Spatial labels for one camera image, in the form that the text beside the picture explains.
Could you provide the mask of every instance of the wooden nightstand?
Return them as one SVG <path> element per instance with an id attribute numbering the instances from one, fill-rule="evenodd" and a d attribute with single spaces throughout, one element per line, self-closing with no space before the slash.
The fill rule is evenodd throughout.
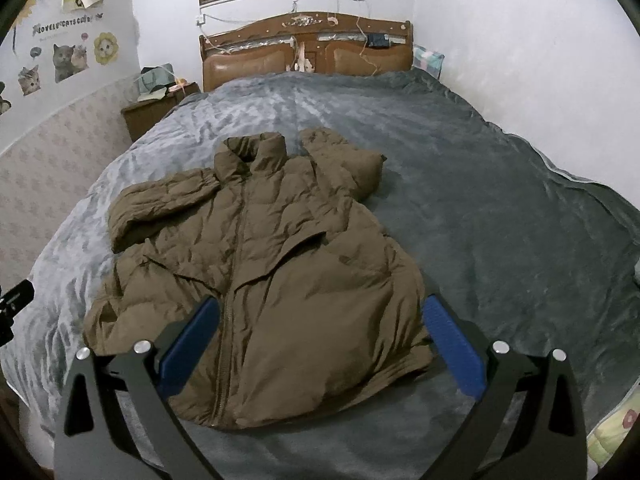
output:
<path id="1" fill-rule="evenodd" d="M 160 119 L 169 113 L 171 108 L 187 95 L 199 92 L 198 84 L 191 83 L 184 87 L 184 91 L 169 92 L 160 100 L 142 101 L 123 108 L 121 113 L 127 122 L 132 142 L 146 134 Z"/>

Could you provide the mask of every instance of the metal bolt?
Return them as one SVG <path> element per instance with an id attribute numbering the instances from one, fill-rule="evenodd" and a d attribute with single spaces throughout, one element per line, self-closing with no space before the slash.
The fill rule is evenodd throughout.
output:
<path id="1" fill-rule="evenodd" d="M 506 354 L 509 350 L 511 350 L 508 343 L 504 341 L 495 341 L 493 344 L 494 352 L 497 354 Z"/>
<path id="2" fill-rule="evenodd" d="M 151 343 L 146 339 L 138 341 L 135 345 L 133 345 L 133 351 L 136 354 L 146 354 L 147 352 L 149 352 L 149 350 L 151 350 Z"/>
<path id="3" fill-rule="evenodd" d="M 76 359 L 80 359 L 84 361 L 91 355 L 91 350 L 89 350 L 86 346 L 83 346 L 76 352 Z"/>
<path id="4" fill-rule="evenodd" d="M 564 352 L 564 350 L 561 350 L 559 348 L 556 348 L 553 352 L 551 352 L 551 355 L 556 361 L 564 361 L 566 359 L 566 353 Z"/>

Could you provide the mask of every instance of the jacket sleeve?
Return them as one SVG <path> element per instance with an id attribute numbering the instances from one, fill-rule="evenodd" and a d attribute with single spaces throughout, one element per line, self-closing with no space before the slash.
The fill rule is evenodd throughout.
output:
<path id="1" fill-rule="evenodd" d="M 143 242 L 162 229 L 171 215 L 210 198 L 219 188 L 210 168 L 125 188 L 109 208 L 111 249 L 119 253 Z"/>
<path id="2" fill-rule="evenodd" d="M 386 160 L 382 153 L 360 149 L 328 128 L 303 130 L 300 138 L 335 188 L 345 189 L 356 200 L 364 200 L 378 188 Z"/>

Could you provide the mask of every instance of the brown leather headboard cushion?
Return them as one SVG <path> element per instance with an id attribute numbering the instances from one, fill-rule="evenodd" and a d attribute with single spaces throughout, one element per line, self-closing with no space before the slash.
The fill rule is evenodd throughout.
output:
<path id="1" fill-rule="evenodd" d="M 202 63 L 202 84 L 209 92 L 220 85 L 252 75 L 286 72 L 293 64 L 290 44 L 260 46 L 232 54 L 211 54 Z"/>
<path id="2" fill-rule="evenodd" d="M 411 68 L 413 52 L 408 45 L 391 48 L 365 48 L 346 41 L 332 41 L 326 46 L 326 72 L 344 75 L 373 75 Z"/>

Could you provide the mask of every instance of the blue gripper pad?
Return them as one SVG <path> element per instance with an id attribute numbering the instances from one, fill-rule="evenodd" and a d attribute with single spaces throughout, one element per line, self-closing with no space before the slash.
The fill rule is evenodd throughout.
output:
<path id="1" fill-rule="evenodd" d="M 434 295 L 422 304 L 422 322 L 462 393 L 479 400 L 486 389 L 484 361 Z"/>
<path id="2" fill-rule="evenodd" d="M 197 307 L 159 363 L 156 390 L 163 399 L 182 391 L 219 324 L 218 302 L 209 297 Z"/>

